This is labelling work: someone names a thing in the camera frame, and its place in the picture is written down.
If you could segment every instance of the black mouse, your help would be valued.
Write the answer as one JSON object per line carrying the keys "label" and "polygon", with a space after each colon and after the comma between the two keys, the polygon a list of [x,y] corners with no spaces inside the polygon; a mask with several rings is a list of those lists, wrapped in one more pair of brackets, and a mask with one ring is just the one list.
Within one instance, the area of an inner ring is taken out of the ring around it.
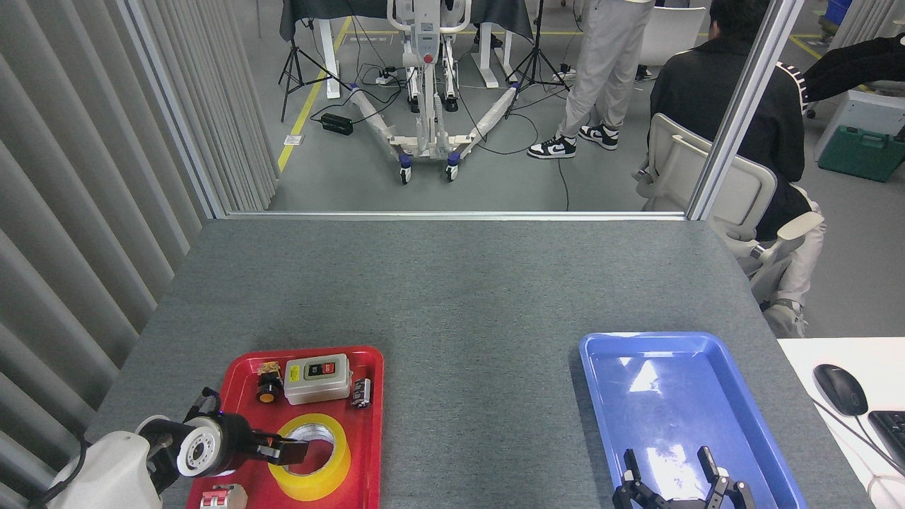
{"label": "black mouse", "polygon": [[817,384],[826,398],[846,416],[860,416],[867,412],[867,397],[864,389],[852,373],[833,364],[821,364],[814,368]]}

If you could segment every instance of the green storage box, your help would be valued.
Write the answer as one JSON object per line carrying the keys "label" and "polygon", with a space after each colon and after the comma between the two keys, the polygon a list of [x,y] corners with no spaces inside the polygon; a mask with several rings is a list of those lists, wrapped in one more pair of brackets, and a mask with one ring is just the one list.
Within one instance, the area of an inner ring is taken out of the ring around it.
{"label": "green storage box", "polygon": [[905,160],[905,139],[845,126],[833,134],[817,166],[846,175],[886,182]]}

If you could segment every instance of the red tray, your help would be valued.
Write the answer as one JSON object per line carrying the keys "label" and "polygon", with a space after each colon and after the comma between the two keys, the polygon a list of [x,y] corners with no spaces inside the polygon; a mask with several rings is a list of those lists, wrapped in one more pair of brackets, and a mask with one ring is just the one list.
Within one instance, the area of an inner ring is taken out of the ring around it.
{"label": "red tray", "polygon": [[[371,405],[354,408],[349,399],[290,405],[282,394],[272,403],[257,399],[258,366],[276,360],[285,376],[286,362],[293,359],[345,353],[352,379],[371,379]],[[383,429],[384,358],[368,346],[317,348],[307,350],[256,351],[233,361],[220,392],[223,411],[248,419],[252,429],[276,433],[291,419],[310,413],[327,414],[336,419],[346,433],[352,464],[346,480],[330,495],[301,502],[289,498],[271,475],[267,463],[246,461],[230,475],[196,479],[186,509],[197,509],[201,494],[214,485],[236,483],[248,494],[247,509],[287,507],[298,509],[377,509],[380,507],[380,438]]]}

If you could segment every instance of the yellow tape roll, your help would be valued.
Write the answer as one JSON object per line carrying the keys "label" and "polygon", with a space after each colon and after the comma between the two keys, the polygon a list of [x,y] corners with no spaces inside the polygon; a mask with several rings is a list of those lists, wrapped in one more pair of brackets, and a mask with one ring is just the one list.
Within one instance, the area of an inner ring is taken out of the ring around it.
{"label": "yellow tape roll", "polygon": [[286,438],[327,440],[333,444],[333,453],[327,463],[310,474],[293,474],[283,466],[268,465],[283,493],[295,500],[310,502],[333,493],[346,480],[352,455],[346,432],[336,419],[325,414],[305,414],[287,422],[279,433]]}

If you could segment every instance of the light stand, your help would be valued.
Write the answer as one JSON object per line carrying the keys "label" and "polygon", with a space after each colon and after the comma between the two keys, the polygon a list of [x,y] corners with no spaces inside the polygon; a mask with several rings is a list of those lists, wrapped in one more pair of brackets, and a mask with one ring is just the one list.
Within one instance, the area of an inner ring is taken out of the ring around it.
{"label": "light stand", "polygon": [[[513,82],[512,77],[516,74],[516,72],[518,72],[521,74],[522,79],[519,81],[519,87],[516,89],[515,98],[512,100],[512,103],[510,104],[509,108],[506,110],[506,115],[504,118],[509,117],[509,115],[512,111],[512,106],[515,105],[515,101],[519,98],[519,94],[521,93],[521,91],[523,89],[527,89],[531,85],[536,85],[536,84],[556,85],[556,86],[563,86],[566,88],[566,90],[569,90],[568,85],[566,85],[566,82],[564,82],[562,77],[559,76],[556,68],[553,67],[553,64],[550,63],[550,60],[547,59],[547,56],[540,49],[540,24],[542,22],[543,16],[544,16],[544,0],[540,0],[540,5],[538,6],[538,17],[537,17],[537,19],[534,20],[534,25],[537,27],[537,31],[534,33],[534,46],[531,48],[531,51],[528,53],[528,56],[526,56],[524,59],[522,59],[522,61],[519,62],[519,65],[517,65],[515,67],[515,69],[513,69],[512,72],[509,73],[508,76],[506,76],[506,81],[512,83]],[[538,59],[543,60],[544,63],[547,65],[547,67],[550,69],[550,71],[553,73],[553,75],[556,76],[557,80],[555,82],[545,82],[538,78],[539,71],[540,71],[540,69],[538,68],[539,67]]]}
{"label": "light stand", "polygon": [[[317,65],[324,73],[326,73],[326,75],[323,78],[318,78],[317,80],[311,80],[310,82],[305,82],[304,80],[302,80],[301,66],[299,65],[299,53],[301,53],[301,56],[307,58],[312,63]],[[295,74],[292,73],[293,67],[295,67]],[[336,74],[328,71],[328,69],[326,67],[324,67],[320,62],[314,60],[313,58],[310,57],[310,55],[303,52],[301,50],[301,48],[295,44],[295,37],[293,37],[291,40],[291,48],[289,50],[289,56],[286,57],[286,64],[283,65],[283,70],[280,73],[280,79],[277,81],[277,84],[282,83],[282,79],[284,76],[286,77],[286,93],[283,95],[283,109],[282,109],[282,113],[280,114],[280,122],[283,122],[283,120],[286,118],[286,101],[289,99],[289,94],[295,92],[296,90],[300,89],[301,87],[303,87],[305,85],[311,85],[312,83],[317,83],[317,82],[325,82],[326,80],[336,80],[337,83],[339,83],[344,89],[346,89],[347,91],[352,91],[352,89],[349,88],[349,86],[346,85],[344,82],[342,82]],[[293,82],[295,82],[296,85],[294,87],[290,88],[290,86]]]}

